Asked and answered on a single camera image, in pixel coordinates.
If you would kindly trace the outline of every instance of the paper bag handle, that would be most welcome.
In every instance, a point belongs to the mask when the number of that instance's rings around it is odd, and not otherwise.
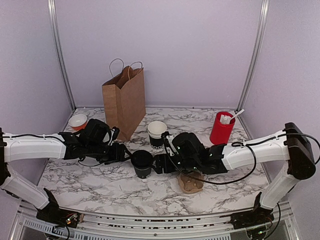
[[[122,70],[121,70],[121,72],[123,72],[123,70],[124,70],[124,68],[125,68],[125,63],[124,63],[124,61],[122,61],[122,59],[120,59],[120,58],[113,59],[113,60],[110,62],[110,64],[109,64],[109,70],[110,70],[112,79],[114,79],[115,77],[114,77],[114,75],[112,74],[112,71],[111,71],[111,64],[112,64],[115,60],[120,60],[120,61],[122,62]]]
[[[129,80],[130,80],[130,76],[129,76],[130,68],[131,68],[131,66],[132,66],[133,64],[137,64],[137,63],[140,63],[140,64],[141,64],[141,68],[144,67],[141,61],[135,61],[135,62],[131,63],[131,65],[130,65],[129,68],[128,68],[128,79],[129,79]]]

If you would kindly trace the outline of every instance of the coffee cup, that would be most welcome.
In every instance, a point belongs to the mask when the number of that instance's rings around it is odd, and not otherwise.
[[[161,149],[164,145],[164,140],[161,135],[167,131],[167,125],[162,121],[153,121],[148,125],[148,134],[151,147]]]

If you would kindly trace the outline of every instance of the wire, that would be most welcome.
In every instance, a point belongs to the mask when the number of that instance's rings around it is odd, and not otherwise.
[[[82,156],[84,156],[84,157],[89,157],[89,156],[105,156],[105,155],[107,155],[108,154],[108,152],[109,151],[106,151],[106,152],[104,152],[104,153],[85,153],[85,154],[83,154]]]
[[[84,129],[80,129],[80,130],[78,130],[78,131],[75,131],[74,133],[73,133],[73,135],[78,135],[78,134],[80,134],[81,132],[83,132],[84,131]]]
[[[272,232],[270,232],[270,234],[268,236],[266,236],[264,239],[268,239],[274,232],[275,230],[277,229],[277,227],[279,226],[280,224],[280,221],[281,221],[281,209],[280,209],[280,205],[279,203],[277,203],[277,206],[278,206],[278,209],[279,209],[279,219],[278,219],[278,222],[276,223],[274,229],[272,230]]]
[[[194,176],[191,176],[187,173],[184,173],[183,171],[181,171],[181,169],[174,163],[174,161],[171,159],[171,156],[170,154],[168,153],[168,150],[167,150],[167,147],[166,147],[166,142],[164,142],[164,150],[167,154],[167,156],[169,157],[169,160],[171,161],[171,163],[174,165],[174,167],[182,174],[182,175],[185,175],[186,177],[188,178],[191,178],[191,179],[194,179],[194,180],[197,180],[197,181],[200,181],[200,182],[203,182],[203,183],[207,183],[207,184],[213,184],[213,185],[227,185],[227,184],[233,184],[233,183],[236,183],[236,182],[239,182],[247,177],[249,177],[256,169],[256,166],[257,166],[257,157],[256,157],[256,154],[255,152],[253,151],[253,149],[248,146],[248,145],[244,145],[245,147],[247,147],[252,155],[253,155],[253,159],[254,159],[254,165],[253,165],[253,168],[252,170],[245,176],[239,178],[239,179],[236,179],[236,180],[232,180],[232,181],[227,181],[227,182],[212,182],[212,181],[207,181],[207,180],[203,180],[203,179],[200,179],[200,178],[197,178],[197,177],[194,177]]]
[[[49,136],[49,135],[40,136],[40,135],[35,135],[35,134],[30,134],[30,133],[15,135],[15,136],[3,136],[4,139],[15,139],[15,138],[21,138],[21,137],[34,137],[34,138],[38,138],[38,139],[56,139],[59,142],[61,142],[63,145],[66,145],[66,143],[64,141],[62,141],[60,138],[58,138],[56,136]]]
[[[304,136],[304,137],[310,138],[310,139],[315,141],[315,143],[318,145],[318,148],[320,150],[320,143],[314,136],[311,136],[311,135],[308,135],[308,134],[305,134],[305,133],[299,133],[299,132],[283,133],[283,134],[280,134],[278,136],[269,137],[269,138],[267,138],[265,140],[262,140],[262,141],[259,141],[259,142],[247,143],[246,146],[248,146],[248,145],[249,146],[256,146],[256,145],[259,145],[259,144],[264,144],[265,142],[268,142],[268,141],[273,140],[273,139],[281,138],[283,136]],[[239,145],[243,146],[243,143],[240,142],[240,141],[236,141],[236,142],[233,142],[231,144],[232,147],[238,147]],[[320,156],[316,160],[315,165],[318,164],[319,162],[320,162]]]
[[[64,238],[64,236],[61,236],[61,237],[59,237],[58,239],[56,239],[56,240],[69,240],[69,238],[70,238],[70,229],[69,229],[69,227],[65,224],[65,223],[63,223],[63,222],[61,222],[61,221],[53,221],[53,222],[55,222],[55,223],[59,223],[59,225],[63,225],[65,228],[66,228],[66,230],[67,230],[67,232],[68,232],[68,235],[67,235],[67,237],[66,237],[66,239]],[[52,228],[52,233],[54,233],[54,228],[57,228],[57,227],[59,227],[59,225],[57,225],[57,226],[54,226],[53,228]],[[48,239],[48,238],[50,238],[51,236],[48,236],[46,233],[45,233],[45,230],[43,230],[43,234],[44,234],[44,236],[46,237],[46,239]]]
[[[267,217],[266,219],[268,219],[268,220],[269,220],[269,222],[271,223],[270,228],[272,228],[272,226],[274,225],[274,223],[272,222],[272,219],[271,219],[270,217]]]
[[[77,213],[76,213],[76,212],[70,213],[69,215],[63,217],[63,219],[66,219],[66,218],[68,218],[68,217],[71,217],[71,216],[74,215],[74,214],[77,214]]]
[[[104,162],[100,162],[100,163],[98,163],[98,164],[96,164],[96,165],[85,165],[85,164],[82,164],[81,162],[82,162],[82,161],[78,160],[78,164],[80,164],[80,165],[82,165],[82,166],[85,166],[85,167],[96,167],[96,166],[99,166],[99,165],[101,165],[101,164],[104,164]]]

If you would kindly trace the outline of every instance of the black cable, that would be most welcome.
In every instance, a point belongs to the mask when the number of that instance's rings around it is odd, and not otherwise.
[[[255,236],[260,236],[263,233],[266,233],[265,235],[267,235],[268,231],[272,228],[274,223],[272,222],[270,217],[266,217],[266,219],[269,220],[269,222],[271,223],[270,227],[268,227],[266,230],[259,231],[258,233],[254,234],[254,235],[251,235],[251,239],[253,239],[253,237],[255,237]]]
[[[232,181],[227,181],[227,182],[212,182],[212,181],[207,181],[207,180],[203,180],[203,179],[200,179],[200,178],[191,176],[191,175],[189,175],[189,174],[184,173],[183,171],[181,171],[180,168],[179,168],[179,167],[174,163],[174,161],[171,159],[171,156],[170,156],[170,154],[168,153],[168,150],[167,150],[166,142],[164,142],[164,150],[165,150],[167,156],[169,157],[169,160],[171,161],[171,163],[174,165],[174,167],[175,167],[182,175],[185,175],[185,176],[188,177],[188,178],[191,178],[191,179],[194,179],[194,180],[203,182],[203,183],[213,184],[213,185],[233,184],[233,183],[239,182],[239,181],[241,181],[241,180],[249,177],[249,176],[255,171],[256,166],[257,166],[257,157],[256,157],[256,154],[255,154],[255,152],[253,151],[253,149],[252,149],[250,146],[248,146],[248,145],[244,145],[244,146],[247,147],[247,148],[251,151],[251,153],[252,153],[252,155],[253,155],[254,165],[253,165],[252,170],[251,170],[248,174],[246,174],[245,176],[243,176],[243,177],[241,177],[241,178],[239,178],[239,179],[237,179],[237,180],[232,180]]]
[[[109,151],[106,151],[104,153],[85,153],[83,154],[82,156],[83,157],[90,157],[90,156],[95,156],[95,155],[98,155],[98,156],[105,156],[108,154]]]
[[[64,141],[62,141],[60,138],[58,138],[56,136],[50,136],[50,135],[40,136],[40,135],[26,133],[26,134],[15,135],[15,136],[3,136],[4,139],[11,139],[11,138],[15,139],[15,138],[21,138],[21,137],[35,137],[38,139],[56,139],[59,142],[61,142],[63,145],[66,145],[66,143]]]
[[[281,221],[281,209],[280,209],[280,205],[279,203],[277,203],[277,206],[278,206],[278,209],[279,209],[279,219],[278,219],[278,222],[276,223],[274,229],[272,230],[272,232],[270,232],[270,234],[268,236],[266,236],[264,239],[268,239],[274,232],[275,230],[277,229],[277,227],[279,226],[280,224],[280,221]]]
[[[259,145],[259,144],[264,144],[265,142],[268,142],[270,140],[273,140],[273,139],[277,139],[277,138],[281,138],[283,136],[304,136],[304,137],[307,137],[307,138],[310,138],[312,140],[315,141],[315,143],[318,145],[318,148],[320,150],[320,143],[319,141],[314,137],[314,136],[311,136],[311,135],[308,135],[308,134],[305,134],[305,133],[299,133],[299,132],[292,132],[292,133],[283,133],[283,134],[280,134],[278,136],[272,136],[272,137],[269,137],[265,140],[262,140],[262,141],[259,141],[259,142],[255,142],[255,143],[247,143],[246,145],[249,145],[249,146],[256,146],[256,145]],[[236,142],[233,142],[231,144],[232,147],[239,147],[240,145],[243,146],[243,143],[240,142],[240,141],[236,141]],[[318,159],[316,160],[315,164],[318,164],[320,162],[320,156],[318,157]]]
[[[70,230],[69,230],[69,227],[67,226],[67,224],[66,224],[66,223],[63,223],[63,222],[61,222],[61,221],[53,221],[53,222],[59,223],[60,225],[62,225],[62,226],[64,226],[64,227],[66,228],[66,230],[68,231],[68,236],[66,237],[65,240],[69,240],[69,238],[70,238]]]
[[[85,164],[82,164],[81,162],[82,162],[82,161],[78,160],[78,164],[80,164],[80,165],[82,165],[82,166],[85,166],[85,167],[96,167],[96,166],[99,166],[99,165],[101,165],[101,164],[104,164],[104,162],[100,162],[100,163],[98,163],[98,164],[96,164],[96,165],[85,165]]]
[[[80,134],[81,132],[83,132],[83,129],[80,129],[80,130],[78,130],[78,131],[75,131],[75,132],[73,133],[73,135],[78,135],[78,134]]]

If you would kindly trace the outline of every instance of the black paper cup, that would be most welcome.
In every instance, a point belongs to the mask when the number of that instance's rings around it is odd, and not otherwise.
[[[152,154],[146,150],[138,150],[132,154],[131,163],[136,175],[141,179],[150,176],[151,166],[154,162]]]
[[[153,121],[148,125],[148,134],[151,147],[154,149],[161,149],[164,141],[161,135],[167,131],[167,125],[162,121]]]

